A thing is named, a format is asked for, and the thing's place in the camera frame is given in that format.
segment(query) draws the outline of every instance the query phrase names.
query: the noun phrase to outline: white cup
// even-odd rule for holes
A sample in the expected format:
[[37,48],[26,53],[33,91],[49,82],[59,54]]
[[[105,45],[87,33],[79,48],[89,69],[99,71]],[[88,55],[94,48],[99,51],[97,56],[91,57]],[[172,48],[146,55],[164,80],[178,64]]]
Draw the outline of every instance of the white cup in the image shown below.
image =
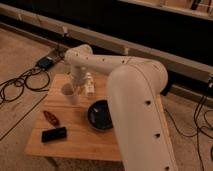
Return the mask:
[[70,83],[64,84],[61,88],[61,92],[72,105],[76,105],[78,103],[78,92],[74,91]]

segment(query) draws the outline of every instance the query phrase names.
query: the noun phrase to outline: red object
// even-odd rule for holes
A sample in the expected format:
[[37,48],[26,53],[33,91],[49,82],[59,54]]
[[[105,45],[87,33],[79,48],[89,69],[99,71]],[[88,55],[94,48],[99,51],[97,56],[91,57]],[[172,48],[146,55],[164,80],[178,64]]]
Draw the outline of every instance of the red object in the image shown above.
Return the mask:
[[48,111],[43,111],[44,116],[46,118],[46,120],[52,124],[53,126],[59,126],[59,120],[58,118],[56,118],[55,115],[53,115],[52,113],[48,112]]

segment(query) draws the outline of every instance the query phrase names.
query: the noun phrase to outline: black bowl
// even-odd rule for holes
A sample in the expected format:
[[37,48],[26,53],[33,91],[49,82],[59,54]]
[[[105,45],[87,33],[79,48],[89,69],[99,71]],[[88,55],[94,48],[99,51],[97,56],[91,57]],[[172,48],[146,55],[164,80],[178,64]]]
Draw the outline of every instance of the black bowl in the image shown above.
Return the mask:
[[106,100],[99,100],[93,103],[88,109],[89,123],[98,130],[113,128],[110,112]]

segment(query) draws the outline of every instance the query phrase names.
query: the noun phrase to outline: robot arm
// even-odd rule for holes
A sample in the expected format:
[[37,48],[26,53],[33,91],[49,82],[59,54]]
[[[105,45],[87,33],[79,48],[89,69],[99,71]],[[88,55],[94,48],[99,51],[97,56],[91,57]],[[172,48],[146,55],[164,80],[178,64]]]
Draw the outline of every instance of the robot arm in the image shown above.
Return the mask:
[[93,55],[88,45],[69,49],[65,60],[71,65],[76,85],[82,83],[82,67],[109,74],[107,101],[125,170],[177,170],[165,118],[156,102],[167,83],[161,63]]

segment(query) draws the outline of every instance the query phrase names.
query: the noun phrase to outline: bottle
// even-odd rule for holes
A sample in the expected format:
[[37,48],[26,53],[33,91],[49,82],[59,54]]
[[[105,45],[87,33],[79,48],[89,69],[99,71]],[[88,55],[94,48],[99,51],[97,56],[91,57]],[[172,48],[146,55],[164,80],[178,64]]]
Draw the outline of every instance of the bottle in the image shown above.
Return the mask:
[[94,79],[90,72],[86,73],[86,82],[85,82],[85,94],[87,97],[91,97],[95,93]]

